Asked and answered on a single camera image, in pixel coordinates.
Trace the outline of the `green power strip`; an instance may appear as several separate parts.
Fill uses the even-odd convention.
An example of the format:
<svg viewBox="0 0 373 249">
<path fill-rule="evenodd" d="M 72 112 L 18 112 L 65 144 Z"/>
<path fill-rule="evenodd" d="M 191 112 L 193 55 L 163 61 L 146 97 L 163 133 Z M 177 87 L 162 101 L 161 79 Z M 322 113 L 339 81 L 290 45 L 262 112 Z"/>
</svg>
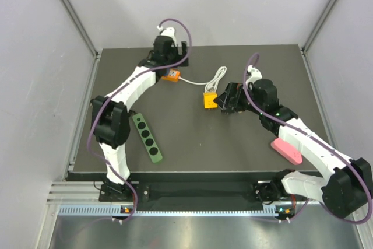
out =
<svg viewBox="0 0 373 249">
<path fill-rule="evenodd" d="M 163 155 L 153 137 L 153 134 L 146 123 L 145 118 L 141 113 L 137 113 L 132 116 L 136 129 L 138 130 L 139 136 L 145 146 L 145 149 L 150 157 L 152 163 L 160 163 L 163 159 Z"/>
</svg>

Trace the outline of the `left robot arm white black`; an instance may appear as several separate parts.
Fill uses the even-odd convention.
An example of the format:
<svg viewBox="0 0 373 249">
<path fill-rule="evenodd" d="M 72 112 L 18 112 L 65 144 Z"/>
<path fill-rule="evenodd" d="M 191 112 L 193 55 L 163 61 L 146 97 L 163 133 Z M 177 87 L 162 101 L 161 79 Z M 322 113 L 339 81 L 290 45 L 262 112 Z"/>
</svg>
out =
<svg viewBox="0 0 373 249">
<path fill-rule="evenodd" d="M 131 196 L 132 186 L 125 181 L 130 175 L 126 162 L 125 142 L 130 134 L 129 111 L 147 89 L 154 86 L 167 71 L 178 65 L 188 66 L 187 43 L 178 51 L 175 29 L 161 31 L 148 57 L 141 60 L 132 74 L 113 92 L 91 100 L 92 120 L 87 145 L 95 138 L 103 151 L 107 180 L 119 200 Z"/>
</svg>

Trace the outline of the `yellow plug adapter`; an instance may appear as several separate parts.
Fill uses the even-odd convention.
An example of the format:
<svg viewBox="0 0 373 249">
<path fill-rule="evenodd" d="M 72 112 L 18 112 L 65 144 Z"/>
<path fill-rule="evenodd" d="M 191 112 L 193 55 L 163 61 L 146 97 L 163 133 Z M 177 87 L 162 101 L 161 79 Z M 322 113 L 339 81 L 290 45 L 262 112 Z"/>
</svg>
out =
<svg viewBox="0 0 373 249">
<path fill-rule="evenodd" d="M 217 97 L 216 92 L 204 92 L 203 93 L 203 106 L 204 109 L 210 110 L 218 108 L 218 105 L 214 102 L 214 99 Z"/>
</svg>

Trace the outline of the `orange power strip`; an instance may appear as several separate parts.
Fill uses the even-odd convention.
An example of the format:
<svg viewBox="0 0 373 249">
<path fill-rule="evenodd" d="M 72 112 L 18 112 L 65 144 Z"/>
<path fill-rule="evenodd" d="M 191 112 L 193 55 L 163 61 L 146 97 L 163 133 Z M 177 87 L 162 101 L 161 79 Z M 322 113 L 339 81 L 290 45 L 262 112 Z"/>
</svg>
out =
<svg viewBox="0 0 373 249">
<path fill-rule="evenodd" d="M 168 69 L 161 78 L 169 82 L 177 83 L 180 78 L 180 71 L 177 69 Z"/>
</svg>

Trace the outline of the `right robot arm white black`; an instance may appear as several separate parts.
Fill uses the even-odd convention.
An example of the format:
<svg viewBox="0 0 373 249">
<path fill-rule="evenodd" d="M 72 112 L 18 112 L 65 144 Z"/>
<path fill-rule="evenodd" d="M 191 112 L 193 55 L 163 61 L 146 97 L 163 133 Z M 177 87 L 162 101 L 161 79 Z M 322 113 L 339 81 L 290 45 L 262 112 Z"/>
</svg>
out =
<svg viewBox="0 0 373 249">
<path fill-rule="evenodd" d="M 354 160 L 312 132 L 288 107 L 280 104 L 277 88 L 269 79 L 247 85 L 231 82 L 214 99 L 222 112 L 251 111 L 262 126 L 306 158 L 320 173 L 310 176 L 284 170 L 272 179 L 272 193 L 280 200 L 291 194 L 313 199 L 331 214 L 343 219 L 364 205 L 372 215 L 372 171 L 363 158 Z"/>
</svg>

